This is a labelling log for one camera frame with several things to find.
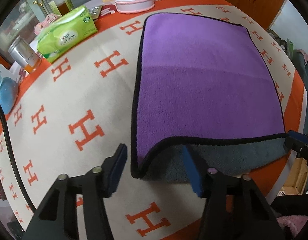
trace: green tissue pack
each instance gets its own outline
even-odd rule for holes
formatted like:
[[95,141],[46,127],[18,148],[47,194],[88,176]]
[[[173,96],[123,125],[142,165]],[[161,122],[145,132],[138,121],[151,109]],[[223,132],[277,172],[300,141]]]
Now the green tissue pack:
[[70,48],[96,32],[88,9],[82,5],[44,28],[37,37],[37,50],[53,63]]

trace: table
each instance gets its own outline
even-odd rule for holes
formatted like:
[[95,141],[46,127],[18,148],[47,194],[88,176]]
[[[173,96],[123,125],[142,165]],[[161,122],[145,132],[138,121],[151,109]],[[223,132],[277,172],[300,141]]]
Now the table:
[[[94,0],[87,5],[98,3]],[[130,148],[142,24],[157,12],[205,15],[245,26],[275,82],[286,130],[303,131],[306,90],[286,54],[262,27],[224,0],[156,0],[155,7],[147,12],[102,17],[96,22],[96,35],[52,65],[44,60],[22,82],[7,123],[21,179],[36,207],[59,174],[84,174],[101,165],[119,143]],[[292,153],[250,172],[268,202],[286,180],[294,158]],[[133,179],[129,166],[130,159],[117,192],[105,199],[114,238],[193,239],[205,200],[199,199],[188,184]],[[0,175],[10,206],[26,229],[32,212],[12,171],[1,124]],[[79,233],[85,239],[82,204],[83,199],[77,196]],[[142,214],[147,214],[152,224]]]

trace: amber liquid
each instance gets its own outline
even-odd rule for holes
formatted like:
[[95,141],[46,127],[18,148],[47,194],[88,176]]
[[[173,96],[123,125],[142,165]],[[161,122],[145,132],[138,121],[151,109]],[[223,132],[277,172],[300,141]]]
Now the amber liquid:
[[69,8],[68,8],[68,6],[65,2],[62,3],[61,5],[57,5],[57,8],[58,8],[58,10],[59,10],[59,12],[62,16],[64,16],[66,13],[70,12],[70,10],[69,10]]
[[38,58],[38,60],[36,61],[35,65],[34,66],[31,66],[29,64],[27,64],[25,67],[24,67],[24,70],[26,70],[29,74],[32,73],[41,63],[41,59]]

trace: blue container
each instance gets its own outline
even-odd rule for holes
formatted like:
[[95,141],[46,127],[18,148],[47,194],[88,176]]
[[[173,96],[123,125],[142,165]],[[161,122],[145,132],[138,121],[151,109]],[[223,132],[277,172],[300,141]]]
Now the blue container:
[[0,105],[4,114],[8,114],[17,98],[18,83],[8,77],[3,78],[0,72]]

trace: metal bolt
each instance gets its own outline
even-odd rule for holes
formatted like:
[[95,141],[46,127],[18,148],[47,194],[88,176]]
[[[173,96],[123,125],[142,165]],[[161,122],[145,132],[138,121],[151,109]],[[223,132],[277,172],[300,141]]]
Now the metal bolt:
[[246,180],[246,181],[251,180],[251,177],[248,176],[248,174],[244,174],[244,175],[242,176],[242,178],[243,178],[243,180]]
[[59,179],[59,180],[64,180],[64,179],[66,179],[67,177],[68,177],[68,175],[65,174],[65,173],[63,173],[63,174],[60,174],[60,175],[58,176],[58,179]]
[[217,173],[217,169],[215,169],[215,168],[208,168],[208,169],[207,169],[207,172],[208,172],[209,174],[216,174],[216,173]]
[[102,167],[99,167],[99,166],[94,167],[94,168],[92,169],[92,172],[93,172],[93,173],[100,173],[100,172],[102,172],[102,171],[103,171]]

